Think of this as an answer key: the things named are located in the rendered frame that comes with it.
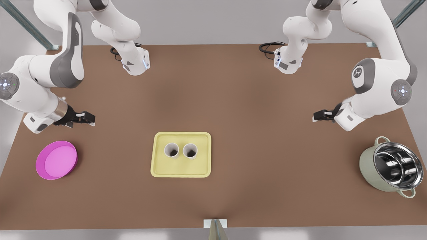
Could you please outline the pale green steel pot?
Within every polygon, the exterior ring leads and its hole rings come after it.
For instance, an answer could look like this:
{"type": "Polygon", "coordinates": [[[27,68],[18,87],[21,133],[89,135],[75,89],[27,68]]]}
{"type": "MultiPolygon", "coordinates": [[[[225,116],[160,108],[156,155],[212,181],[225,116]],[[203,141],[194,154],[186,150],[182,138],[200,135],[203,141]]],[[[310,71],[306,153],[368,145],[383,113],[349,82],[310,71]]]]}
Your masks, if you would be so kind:
{"type": "Polygon", "coordinates": [[[424,177],[422,161],[407,146],[380,136],[359,158],[364,179],[374,188],[414,198],[424,177]]]}

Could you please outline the yellow rectangular tray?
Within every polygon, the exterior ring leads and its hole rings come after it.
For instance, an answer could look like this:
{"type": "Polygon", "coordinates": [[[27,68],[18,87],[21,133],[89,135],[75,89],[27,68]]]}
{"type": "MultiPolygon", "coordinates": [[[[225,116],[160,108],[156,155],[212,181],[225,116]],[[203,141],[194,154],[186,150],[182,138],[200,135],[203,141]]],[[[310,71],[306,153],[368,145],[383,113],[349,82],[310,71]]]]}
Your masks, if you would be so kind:
{"type": "Polygon", "coordinates": [[[151,158],[151,175],[157,178],[205,178],[211,173],[211,135],[207,132],[158,132],[154,136],[151,158]],[[179,146],[179,157],[172,159],[164,154],[168,143],[179,146]],[[183,147],[193,143],[197,157],[190,160],[183,155],[183,147]]]}

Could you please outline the pink round plate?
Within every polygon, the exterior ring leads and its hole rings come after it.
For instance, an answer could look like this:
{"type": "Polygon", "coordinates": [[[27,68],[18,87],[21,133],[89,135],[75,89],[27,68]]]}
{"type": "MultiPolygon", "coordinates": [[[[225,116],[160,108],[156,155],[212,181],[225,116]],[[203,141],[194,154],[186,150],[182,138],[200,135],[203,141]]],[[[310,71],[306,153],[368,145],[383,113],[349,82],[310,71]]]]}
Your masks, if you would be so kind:
{"type": "Polygon", "coordinates": [[[46,180],[56,180],[68,175],[78,163],[76,147],[64,140],[55,141],[44,147],[36,159],[38,175],[46,180]]]}

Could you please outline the silver frame post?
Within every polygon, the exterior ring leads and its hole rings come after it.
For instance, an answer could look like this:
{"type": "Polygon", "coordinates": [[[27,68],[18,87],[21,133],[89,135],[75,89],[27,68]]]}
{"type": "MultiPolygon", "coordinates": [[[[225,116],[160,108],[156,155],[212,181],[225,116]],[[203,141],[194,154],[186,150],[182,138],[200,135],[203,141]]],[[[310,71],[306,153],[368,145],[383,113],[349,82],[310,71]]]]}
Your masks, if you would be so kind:
{"type": "Polygon", "coordinates": [[[381,0],[384,9],[392,13],[392,22],[399,28],[427,0],[381,0]]]}
{"type": "Polygon", "coordinates": [[[35,40],[46,50],[58,50],[58,45],[53,45],[26,17],[16,8],[10,0],[0,0],[0,6],[19,23],[35,40]]]}
{"type": "Polygon", "coordinates": [[[229,240],[224,230],[227,227],[226,219],[204,220],[204,228],[209,228],[208,240],[229,240]]]}

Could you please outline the white IKEA cup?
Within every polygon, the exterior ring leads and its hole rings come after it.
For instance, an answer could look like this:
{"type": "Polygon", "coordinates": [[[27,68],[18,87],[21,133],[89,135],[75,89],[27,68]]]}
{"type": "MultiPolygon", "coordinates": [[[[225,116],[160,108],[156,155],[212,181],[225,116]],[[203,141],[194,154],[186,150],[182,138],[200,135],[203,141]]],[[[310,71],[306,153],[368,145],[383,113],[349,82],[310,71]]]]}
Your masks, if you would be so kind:
{"type": "Polygon", "coordinates": [[[188,143],[183,147],[183,155],[190,160],[194,160],[197,157],[198,148],[193,143],[188,143]]]}
{"type": "Polygon", "coordinates": [[[179,157],[179,146],[176,143],[168,143],[164,148],[164,154],[172,159],[179,157]]]}

